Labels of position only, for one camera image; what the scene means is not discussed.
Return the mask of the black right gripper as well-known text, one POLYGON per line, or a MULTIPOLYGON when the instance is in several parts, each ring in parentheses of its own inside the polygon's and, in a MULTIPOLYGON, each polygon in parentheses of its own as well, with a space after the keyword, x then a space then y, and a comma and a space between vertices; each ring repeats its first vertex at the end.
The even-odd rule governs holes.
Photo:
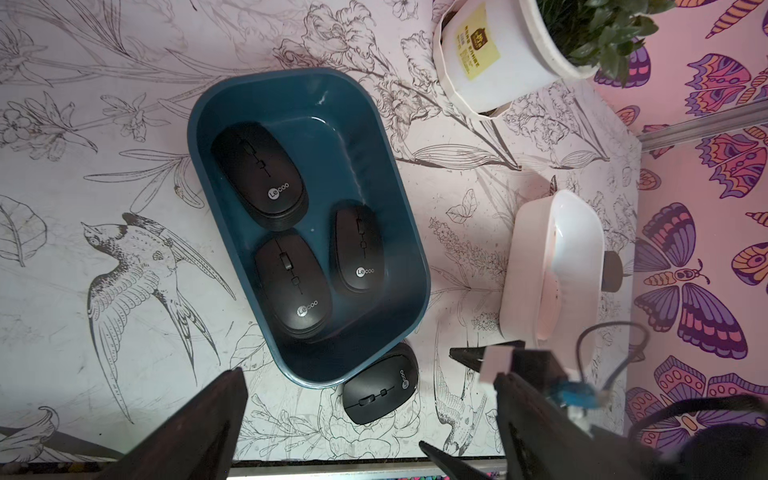
MULTIPOLYGON (((674 416, 696 411, 767 414, 767 403, 749 395, 690 399, 676 402, 634 424, 628 438, 674 416)), ((656 457, 647 468, 650 479, 765 479, 767 430, 756 426, 723 424, 707 428, 668 459, 656 457)))

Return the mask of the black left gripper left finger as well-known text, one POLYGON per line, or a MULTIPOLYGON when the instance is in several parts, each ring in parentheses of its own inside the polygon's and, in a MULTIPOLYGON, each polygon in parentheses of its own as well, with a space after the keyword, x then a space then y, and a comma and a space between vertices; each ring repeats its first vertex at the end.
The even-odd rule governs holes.
POLYGON ((226 479, 248 390, 237 367, 221 373, 99 479, 226 479))

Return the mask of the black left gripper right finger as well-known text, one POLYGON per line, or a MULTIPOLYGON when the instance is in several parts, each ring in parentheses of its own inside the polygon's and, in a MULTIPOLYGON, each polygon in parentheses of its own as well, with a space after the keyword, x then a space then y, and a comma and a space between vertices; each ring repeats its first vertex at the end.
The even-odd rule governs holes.
POLYGON ((589 436, 515 373, 499 374, 497 424, 509 479, 604 479, 589 436))

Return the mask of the teal storage box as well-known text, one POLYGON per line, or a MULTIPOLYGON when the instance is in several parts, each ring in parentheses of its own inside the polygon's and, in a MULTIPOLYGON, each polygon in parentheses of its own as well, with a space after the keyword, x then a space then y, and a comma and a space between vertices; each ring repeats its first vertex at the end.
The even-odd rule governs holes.
POLYGON ((403 341, 429 303, 430 273, 379 111, 352 77, 328 68, 274 71, 215 84, 197 100, 188 146, 224 244, 275 364, 294 383, 322 389, 343 383, 403 341), (308 191, 305 216, 289 230, 309 244, 330 284, 333 310, 315 336, 274 329, 263 310, 254 266, 269 231, 249 215, 211 153, 226 128, 258 122, 287 151, 308 191), (368 206, 384 247, 381 287, 356 294, 331 266, 332 222, 346 204, 368 206))

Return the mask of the white storage box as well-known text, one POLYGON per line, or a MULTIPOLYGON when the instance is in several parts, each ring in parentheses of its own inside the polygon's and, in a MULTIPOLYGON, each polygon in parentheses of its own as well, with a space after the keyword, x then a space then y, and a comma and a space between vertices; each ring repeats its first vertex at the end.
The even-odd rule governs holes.
POLYGON ((572 362, 577 337, 597 323, 604 246, 598 215, 573 192, 524 204, 502 294, 503 337, 572 362))

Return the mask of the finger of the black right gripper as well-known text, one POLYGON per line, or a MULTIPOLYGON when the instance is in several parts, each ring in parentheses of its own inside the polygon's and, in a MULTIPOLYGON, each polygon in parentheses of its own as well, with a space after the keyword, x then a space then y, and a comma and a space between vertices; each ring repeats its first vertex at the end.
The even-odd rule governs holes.
MULTIPOLYGON (((513 340, 495 344, 495 347, 525 348, 525 342, 522 340, 513 340)), ((454 347, 449 349, 449 357, 460 363, 464 367, 479 372, 482 367, 487 346, 482 347, 454 347)))
POLYGON ((433 445, 419 442, 419 448, 443 473, 454 480, 489 480, 490 476, 461 459, 455 458, 433 445))

